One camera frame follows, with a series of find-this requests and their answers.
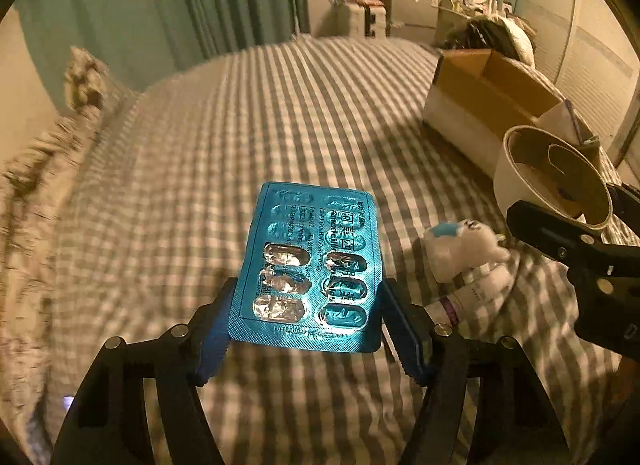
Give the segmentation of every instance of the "blister pack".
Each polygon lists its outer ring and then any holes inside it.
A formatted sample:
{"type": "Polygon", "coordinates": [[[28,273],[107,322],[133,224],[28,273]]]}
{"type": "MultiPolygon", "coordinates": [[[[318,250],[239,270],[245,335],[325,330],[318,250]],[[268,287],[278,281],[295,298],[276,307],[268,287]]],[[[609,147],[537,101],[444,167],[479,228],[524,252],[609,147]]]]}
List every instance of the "blister pack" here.
{"type": "Polygon", "coordinates": [[[285,348],[375,351],[382,275],[369,193],[267,182],[232,300],[229,335],[285,348]]]}

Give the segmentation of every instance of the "purple band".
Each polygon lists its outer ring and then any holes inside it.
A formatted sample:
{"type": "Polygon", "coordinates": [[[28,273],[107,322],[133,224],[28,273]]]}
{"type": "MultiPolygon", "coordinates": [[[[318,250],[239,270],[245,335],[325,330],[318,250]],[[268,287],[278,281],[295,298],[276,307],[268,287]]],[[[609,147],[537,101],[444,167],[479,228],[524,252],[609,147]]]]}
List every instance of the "purple band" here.
{"type": "Polygon", "coordinates": [[[440,304],[444,308],[444,311],[447,313],[447,317],[451,321],[451,326],[457,326],[460,324],[460,319],[458,318],[458,314],[456,314],[456,309],[451,304],[451,301],[446,297],[440,299],[440,304]]]}

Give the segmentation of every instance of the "white bottle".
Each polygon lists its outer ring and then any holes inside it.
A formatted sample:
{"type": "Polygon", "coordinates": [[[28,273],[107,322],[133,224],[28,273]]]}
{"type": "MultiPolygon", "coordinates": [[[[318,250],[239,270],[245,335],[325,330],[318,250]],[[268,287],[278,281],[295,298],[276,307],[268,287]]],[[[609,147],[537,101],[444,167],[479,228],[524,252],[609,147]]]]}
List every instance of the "white bottle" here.
{"type": "Polygon", "coordinates": [[[466,318],[472,317],[480,305],[491,301],[502,292],[510,285],[511,280],[509,270],[504,265],[498,265],[488,275],[441,297],[425,309],[434,323],[455,327],[466,318]]]}

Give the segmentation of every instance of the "striped fabric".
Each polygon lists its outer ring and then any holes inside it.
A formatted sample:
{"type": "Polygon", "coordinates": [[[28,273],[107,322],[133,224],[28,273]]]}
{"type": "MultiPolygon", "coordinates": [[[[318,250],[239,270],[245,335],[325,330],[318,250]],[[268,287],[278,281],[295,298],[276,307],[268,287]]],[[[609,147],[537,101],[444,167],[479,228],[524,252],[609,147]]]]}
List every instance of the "striped fabric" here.
{"type": "MultiPolygon", "coordinates": [[[[157,337],[238,275],[264,181],[369,191],[387,275],[417,304],[443,293],[423,260],[424,229],[464,218],[505,226],[490,182],[422,125],[436,61],[402,40],[302,39],[221,57],[106,118],[56,239],[44,410],[52,440],[63,397],[105,339],[157,337]]],[[[608,165],[607,177],[618,181],[608,165]]],[[[610,228],[610,240],[628,235],[610,228]]],[[[519,340],[580,461],[619,357],[573,333],[577,306],[564,267],[517,241],[510,248],[513,289],[461,331],[519,340]]],[[[477,390],[470,385],[465,404],[462,462],[477,390]]],[[[229,464],[395,463],[422,395],[386,343],[370,354],[232,343],[200,391],[229,464]]],[[[148,398],[156,458],[169,463],[151,386],[148,398]]]]}

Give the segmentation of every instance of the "bed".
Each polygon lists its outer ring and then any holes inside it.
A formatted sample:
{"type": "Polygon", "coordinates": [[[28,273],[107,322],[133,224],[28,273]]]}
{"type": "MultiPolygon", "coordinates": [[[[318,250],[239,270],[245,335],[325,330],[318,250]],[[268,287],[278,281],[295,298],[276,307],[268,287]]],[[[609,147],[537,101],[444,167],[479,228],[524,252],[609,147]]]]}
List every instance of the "bed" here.
{"type": "MultiPolygon", "coordinates": [[[[436,62],[399,39],[303,37],[216,58],[138,94],[74,50],[73,114],[8,166],[0,188],[1,413],[32,461],[48,462],[63,398],[108,337],[157,337],[238,275],[264,181],[371,192],[386,274],[417,304],[446,293],[424,260],[424,230],[465,218],[506,229],[489,180],[422,122],[436,62]]],[[[602,166],[620,182],[605,156],[602,166]]],[[[606,238],[636,242],[617,219],[606,238]]],[[[620,358],[573,333],[577,304],[562,265],[514,239],[507,247],[513,287],[460,330],[519,340],[579,463],[620,358]]],[[[470,382],[460,463],[477,391],[470,382]]],[[[156,459],[167,463],[152,384],[146,392],[156,459]]],[[[200,391],[229,464],[395,463],[422,395],[386,342],[365,354],[232,343],[200,391]]]]}

